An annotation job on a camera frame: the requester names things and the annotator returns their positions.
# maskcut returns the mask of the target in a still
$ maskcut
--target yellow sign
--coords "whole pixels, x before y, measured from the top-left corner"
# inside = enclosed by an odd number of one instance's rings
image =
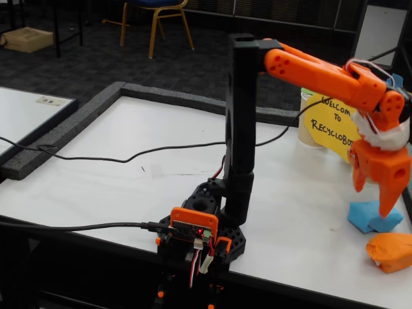
[[[323,98],[323,95],[312,95],[307,104],[313,104]],[[350,118],[355,111],[355,108],[341,101],[326,99],[305,112],[304,124],[315,142],[335,151],[349,163],[348,149],[354,140],[361,138],[357,126]]]

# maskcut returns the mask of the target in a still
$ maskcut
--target wire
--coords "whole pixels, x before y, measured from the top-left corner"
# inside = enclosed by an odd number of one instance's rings
[[[189,288],[192,288],[192,286],[193,286],[194,267],[196,265],[196,261],[198,260],[198,256],[199,256],[199,250],[195,249],[195,253],[193,255],[193,260],[192,260],[191,277],[190,277],[190,281],[189,281]]]
[[[283,135],[285,135],[285,133],[289,130],[290,126],[291,126],[292,124],[294,124],[294,122],[295,122],[305,111],[307,111],[308,109],[314,107],[315,105],[318,105],[319,103],[322,103],[322,102],[324,102],[324,101],[326,101],[326,100],[329,100],[329,99],[331,99],[331,98],[330,98],[330,97],[329,97],[329,98],[323,98],[323,99],[320,100],[320,101],[314,102],[314,103],[306,106],[304,109],[302,109],[302,110],[296,115],[296,117],[289,123],[289,125],[288,125],[287,127],[285,127],[285,129],[284,129],[279,135],[275,136],[274,138],[271,138],[270,140],[267,140],[266,142],[262,142],[262,143],[256,144],[256,147],[260,147],[260,146],[269,144],[269,143],[271,143],[271,142],[274,142],[275,140],[278,140],[278,139],[281,138]]]
[[[209,240],[209,246],[211,248],[209,255],[210,256],[214,256],[214,247],[213,247],[213,236],[211,236],[210,240]]]
[[[222,159],[222,161],[221,161],[221,165],[220,165],[219,171],[217,171],[216,174],[213,175],[213,177],[212,177],[213,180],[216,179],[216,177],[218,177],[219,174],[221,173],[221,170],[223,169],[223,166],[225,165],[225,159],[226,159],[226,155],[223,156],[223,159]]]
[[[79,230],[97,230],[108,229],[110,227],[142,227],[141,223],[105,223],[95,225],[85,225],[83,227],[48,227],[45,225],[25,225],[0,222],[0,227],[11,227],[15,229],[29,229],[29,230],[53,230],[60,232],[77,232]]]
[[[380,66],[378,66],[377,64],[375,64],[375,63],[373,63],[373,62],[371,62],[371,61],[368,61],[368,60],[362,60],[362,59],[356,59],[356,58],[352,58],[352,59],[349,59],[348,61],[347,61],[347,63],[345,64],[345,70],[347,71],[347,72],[349,72],[349,69],[348,69],[348,66],[349,66],[349,64],[351,64],[351,63],[363,63],[363,64],[369,64],[370,66],[373,66],[375,69],[377,69],[378,71],[380,71],[381,73],[383,73],[383,74],[385,74],[386,76],[388,76],[390,79],[391,79],[391,81],[392,81],[392,86],[393,87],[395,87],[395,79],[393,78],[393,76],[392,75],[390,75],[387,71],[385,71],[384,69],[382,69]]]
[[[199,272],[200,272],[201,253],[202,253],[202,252],[203,252],[203,251],[200,251],[199,262],[198,262],[198,272],[196,273],[196,276],[198,276],[198,275],[199,275]]]
[[[7,227],[13,229],[23,229],[23,230],[50,230],[54,232],[78,232],[80,230],[98,230],[98,229],[108,229],[111,227],[140,227],[141,229],[148,230],[149,232],[173,232],[175,228],[169,227],[167,224],[157,223],[157,222],[118,222],[118,223],[103,223],[94,225],[85,225],[82,227],[48,227],[46,225],[25,225],[25,224],[14,224],[0,222],[0,227]]]
[[[312,106],[321,103],[324,100],[328,100],[330,98],[324,98],[320,101],[317,101],[309,106],[306,106],[304,109],[302,109],[299,114],[297,114],[297,116],[291,121],[291,123],[286,127],[286,129],[277,137],[272,138],[271,140],[268,140],[266,142],[263,143],[259,143],[256,144],[256,147],[262,146],[262,145],[266,145],[269,144],[275,140],[277,140],[278,138],[281,138],[288,130],[289,127],[309,108],[311,108]],[[137,158],[138,156],[141,155],[145,155],[147,153],[153,153],[155,151],[161,151],[161,150],[167,150],[167,149],[187,149],[187,148],[198,148],[198,147],[208,147],[208,146],[214,146],[214,145],[225,145],[226,142],[212,142],[212,143],[206,143],[206,144],[193,144],[193,145],[182,145],[182,146],[165,146],[165,147],[159,147],[159,148],[153,148],[153,149],[149,149],[149,150],[145,150],[142,151],[140,153],[134,154],[133,156],[131,156],[130,158],[126,159],[126,160],[119,160],[119,159],[113,159],[113,158],[98,158],[98,157],[92,157],[92,156],[74,156],[74,157],[66,157],[66,156],[61,156],[59,154],[53,153],[53,150],[57,149],[57,146],[54,145],[47,145],[47,144],[41,144],[41,145],[37,145],[34,147],[26,147],[23,145],[20,145],[18,143],[15,143],[5,137],[0,136],[0,140],[7,142],[9,144],[12,144],[18,148],[24,149],[24,150],[29,150],[29,151],[42,151],[44,153],[47,153],[50,156],[54,156],[55,158],[58,159],[62,159],[62,160],[67,160],[67,161],[72,161],[72,160],[90,160],[90,161],[109,161],[109,162],[115,162],[115,163],[128,163],[130,161],[132,161],[133,159]],[[223,165],[225,163],[225,157],[223,157],[222,160],[222,165],[221,165],[221,169],[219,169],[219,171],[213,176],[213,178],[217,177],[220,173],[221,170],[223,169]]]
[[[31,150],[31,151],[42,151],[44,153],[47,153],[50,156],[54,156],[56,158],[62,159],[62,160],[91,160],[91,161],[109,161],[109,162],[115,162],[115,163],[128,163],[131,160],[137,158],[138,156],[145,155],[147,153],[153,153],[155,151],[161,151],[161,150],[166,150],[166,149],[185,149],[185,148],[197,148],[197,147],[208,147],[208,146],[214,146],[214,145],[225,145],[225,142],[213,142],[213,143],[207,143],[207,144],[194,144],[194,145],[183,145],[183,146],[165,146],[165,147],[159,147],[159,148],[154,148],[154,149],[149,149],[142,151],[140,153],[134,154],[130,158],[126,160],[119,160],[119,159],[112,159],[112,158],[95,158],[95,157],[88,157],[88,156],[75,156],[75,157],[66,157],[66,156],[61,156],[59,154],[52,153],[51,150],[55,150],[57,146],[54,145],[37,145],[36,148],[32,147],[26,147],[23,145],[19,145],[15,142],[12,142],[11,140],[8,140],[7,138],[1,137],[0,140],[3,140],[5,142],[8,142],[9,144],[12,144],[18,148],[25,149],[25,150]]]

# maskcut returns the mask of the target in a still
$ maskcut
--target black foam border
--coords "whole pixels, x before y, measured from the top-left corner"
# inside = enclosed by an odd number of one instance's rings
[[[224,101],[137,84],[115,82],[50,132],[33,142],[31,146],[51,144],[57,146],[58,150],[62,149],[122,96],[225,114]],[[258,107],[256,108],[256,121],[285,126],[296,117],[297,113],[296,111]],[[1,176],[13,180],[25,179],[49,158],[50,155],[46,153],[20,151],[1,166]]]

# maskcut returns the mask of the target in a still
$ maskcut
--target red wire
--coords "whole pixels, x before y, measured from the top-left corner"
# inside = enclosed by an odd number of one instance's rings
[[[209,246],[211,246],[211,253],[209,255],[214,256],[213,236],[211,236],[211,240],[209,241]]]
[[[212,179],[215,179],[217,176],[219,176],[221,170],[223,169],[223,166],[225,165],[225,160],[226,160],[226,155],[223,156],[223,159],[221,161],[221,166],[219,168],[219,171],[216,172],[215,175],[213,175]]]
[[[200,263],[201,263],[201,251],[200,251],[200,255],[199,255],[199,261],[198,261],[198,272],[196,273],[196,276],[199,274],[200,272]]]

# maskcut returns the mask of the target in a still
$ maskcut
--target cardboard box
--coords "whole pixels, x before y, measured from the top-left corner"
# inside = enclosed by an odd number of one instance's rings
[[[9,50],[32,53],[53,45],[53,32],[26,27],[2,34],[0,45]]]

